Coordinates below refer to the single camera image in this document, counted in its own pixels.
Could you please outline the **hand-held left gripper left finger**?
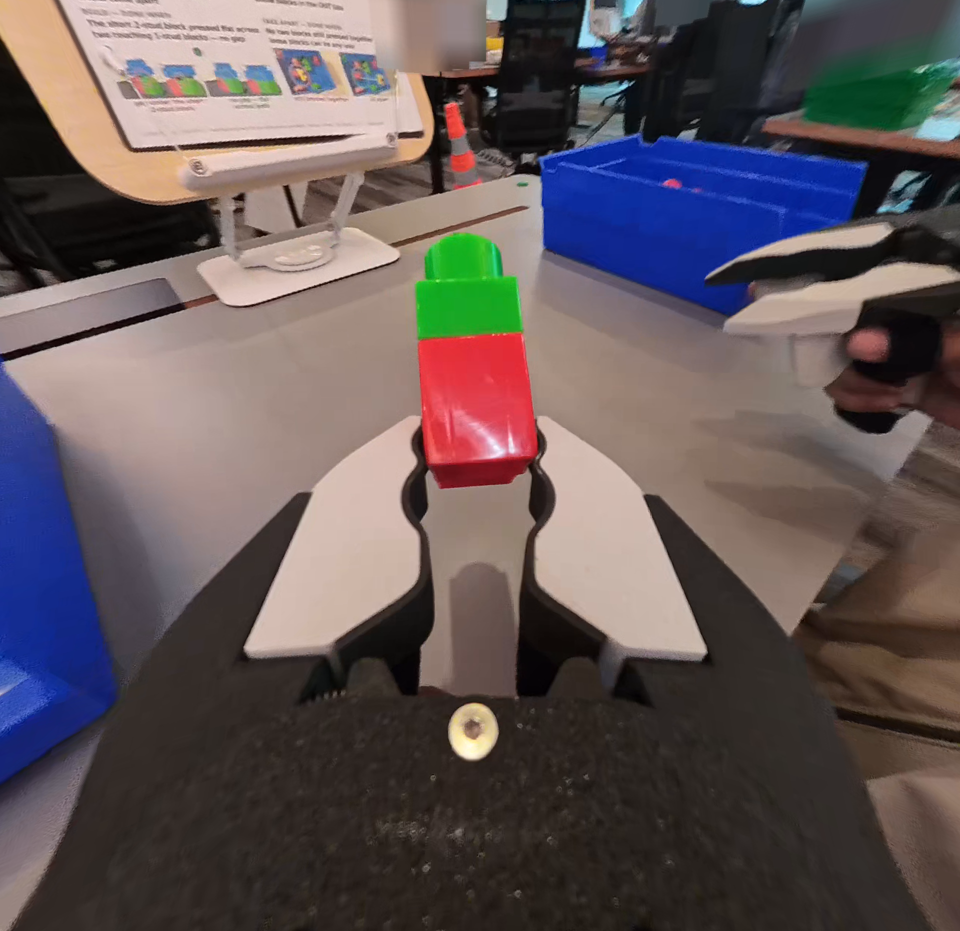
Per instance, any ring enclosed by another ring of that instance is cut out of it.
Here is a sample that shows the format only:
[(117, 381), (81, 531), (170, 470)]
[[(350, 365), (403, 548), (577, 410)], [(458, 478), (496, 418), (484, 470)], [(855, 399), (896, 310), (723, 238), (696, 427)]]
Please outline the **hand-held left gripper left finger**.
[(310, 492), (246, 637), (250, 660), (345, 662), (376, 618), (429, 579), (419, 417), (350, 453)]

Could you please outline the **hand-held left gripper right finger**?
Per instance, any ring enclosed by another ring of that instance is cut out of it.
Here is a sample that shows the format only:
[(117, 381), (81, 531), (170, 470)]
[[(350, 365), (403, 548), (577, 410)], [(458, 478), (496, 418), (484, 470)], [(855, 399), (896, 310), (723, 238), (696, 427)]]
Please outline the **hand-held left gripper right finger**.
[(550, 662), (702, 662), (708, 649), (642, 489), (550, 417), (536, 420), (519, 641)]

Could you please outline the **green crate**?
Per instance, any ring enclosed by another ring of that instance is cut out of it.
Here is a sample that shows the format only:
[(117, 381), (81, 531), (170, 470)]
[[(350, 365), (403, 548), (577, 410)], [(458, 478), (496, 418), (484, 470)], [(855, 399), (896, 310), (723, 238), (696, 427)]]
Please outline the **green crate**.
[(958, 60), (884, 73), (869, 68), (824, 73), (803, 98), (806, 121), (900, 132), (926, 121), (958, 77)]

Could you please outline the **orange traffic cone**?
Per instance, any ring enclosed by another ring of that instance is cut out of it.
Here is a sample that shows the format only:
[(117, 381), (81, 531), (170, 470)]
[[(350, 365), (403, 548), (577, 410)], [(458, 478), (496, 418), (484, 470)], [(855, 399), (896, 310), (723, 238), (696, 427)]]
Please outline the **orange traffic cone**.
[(457, 102), (450, 101), (444, 105), (443, 112), (449, 142), (449, 166), (454, 189), (463, 190), (478, 185), (481, 183), (481, 178), (460, 106)]

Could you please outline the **printed instruction sheet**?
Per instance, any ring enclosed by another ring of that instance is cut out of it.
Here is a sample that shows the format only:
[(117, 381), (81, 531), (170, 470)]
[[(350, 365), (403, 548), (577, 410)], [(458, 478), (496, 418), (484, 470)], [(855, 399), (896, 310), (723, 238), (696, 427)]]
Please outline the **printed instruction sheet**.
[(420, 137), (370, 0), (56, 0), (134, 152)]

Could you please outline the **person's beige trousers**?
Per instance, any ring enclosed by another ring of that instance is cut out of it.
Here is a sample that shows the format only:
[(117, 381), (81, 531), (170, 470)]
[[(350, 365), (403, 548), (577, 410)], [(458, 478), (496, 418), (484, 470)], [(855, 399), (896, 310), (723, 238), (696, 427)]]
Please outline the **person's beige trousers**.
[(917, 532), (794, 637), (843, 721), (871, 735), (868, 780), (895, 864), (933, 929), (959, 928), (959, 532)]

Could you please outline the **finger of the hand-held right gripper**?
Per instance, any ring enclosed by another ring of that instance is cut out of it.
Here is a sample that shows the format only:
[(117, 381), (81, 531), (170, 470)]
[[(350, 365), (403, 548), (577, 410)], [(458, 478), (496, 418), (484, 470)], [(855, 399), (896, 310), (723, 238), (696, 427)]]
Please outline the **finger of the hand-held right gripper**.
[(898, 254), (902, 233), (900, 227), (880, 221), (774, 241), (718, 266), (705, 277), (705, 284), (820, 277), (822, 282), (852, 280), (865, 286), (871, 271)]
[(941, 324), (958, 313), (958, 271), (892, 264), (864, 275), (769, 293), (725, 324), (728, 335), (785, 343), (795, 381), (821, 389), (850, 364), (846, 339), (886, 332), (885, 361), (871, 369), (894, 384), (928, 373), (941, 349)]

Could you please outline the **blue plastic bin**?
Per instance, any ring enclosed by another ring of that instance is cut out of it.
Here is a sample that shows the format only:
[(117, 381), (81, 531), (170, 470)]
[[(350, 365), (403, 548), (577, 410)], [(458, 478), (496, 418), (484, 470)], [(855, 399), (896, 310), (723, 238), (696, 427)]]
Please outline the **blue plastic bin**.
[(54, 430), (2, 369), (1, 781), (116, 697)]
[(543, 245), (730, 317), (748, 284), (708, 286), (734, 258), (846, 223), (864, 162), (634, 135), (542, 157)]

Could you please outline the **wooden clipboard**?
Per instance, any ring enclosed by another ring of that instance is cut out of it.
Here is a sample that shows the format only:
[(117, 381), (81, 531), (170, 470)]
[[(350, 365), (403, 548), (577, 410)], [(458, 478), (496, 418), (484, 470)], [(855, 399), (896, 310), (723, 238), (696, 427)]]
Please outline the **wooden clipboard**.
[(435, 131), (424, 80), (414, 74), (408, 100), (422, 130), (401, 133), (391, 146), (355, 135), (135, 152), (114, 125), (57, 0), (2, 0), (1, 31), (2, 45), (68, 157), (108, 190), (141, 204), (181, 205), (408, 164), (426, 154)]

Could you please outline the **white document stand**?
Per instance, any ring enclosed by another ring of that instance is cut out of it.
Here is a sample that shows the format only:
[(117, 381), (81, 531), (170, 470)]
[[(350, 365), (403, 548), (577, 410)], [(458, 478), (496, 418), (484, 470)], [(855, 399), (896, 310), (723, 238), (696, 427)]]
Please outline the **white document stand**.
[[(221, 213), (223, 252), (200, 263), (198, 276), (222, 304), (245, 308), (395, 263), (400, 257), (398, 251), (347, 226), (347, 218), (364, 181), (364, 171), (381, 159), (393, 157), (398, 145), (398, 134), (390, 130), (351, 135), (334, 142), (234, 149), (206, 158), (188, 158), (179, 170), (181, 184), (190, 192), (215, 197)], [(241, 186), (271, 179), (317, 179), (322, 172), (339, 172), (354, 165), (357, 169), (343, 178), (326, 230), (238, 249), (233, 195)]]

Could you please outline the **person's right hand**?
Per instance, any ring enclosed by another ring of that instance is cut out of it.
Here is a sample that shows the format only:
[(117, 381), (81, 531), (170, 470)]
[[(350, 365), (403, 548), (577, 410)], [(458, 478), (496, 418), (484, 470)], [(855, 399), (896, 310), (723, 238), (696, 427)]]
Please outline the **person's right hand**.
[(959, 324), (953, 318), (942, 325), (939, 362), (925, 376), (907, 385), (872, 381), (850, 363), (825, 389), (841, 410), (850, 413), (920, 412), (942, 426), (959, 429)]

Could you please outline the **red toy block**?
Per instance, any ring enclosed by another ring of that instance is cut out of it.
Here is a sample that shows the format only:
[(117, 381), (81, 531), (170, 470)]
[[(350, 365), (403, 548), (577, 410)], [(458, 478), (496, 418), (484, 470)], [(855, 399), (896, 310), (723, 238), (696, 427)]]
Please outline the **red toy block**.
[(538, 452), (522, 333), (417, 344), (421, 433), (442, 490), (508, 485)]

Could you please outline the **black office chair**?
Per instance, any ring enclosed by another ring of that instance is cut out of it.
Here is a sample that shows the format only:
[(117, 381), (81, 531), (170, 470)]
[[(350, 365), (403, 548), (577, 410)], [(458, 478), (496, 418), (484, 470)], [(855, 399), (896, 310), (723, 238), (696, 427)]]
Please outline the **black office chair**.
[(678, 27), (653, 58), (641, 130), (644, 142), (689, 130), (701, 141), (744, 141), (760, 114), (777, 6), (777, 0), (714, 1), (705, 17)]
[(506, 157), (564, 150), (575, 124), (576, 61), (586, 0), (508, 0), (486, 142)]

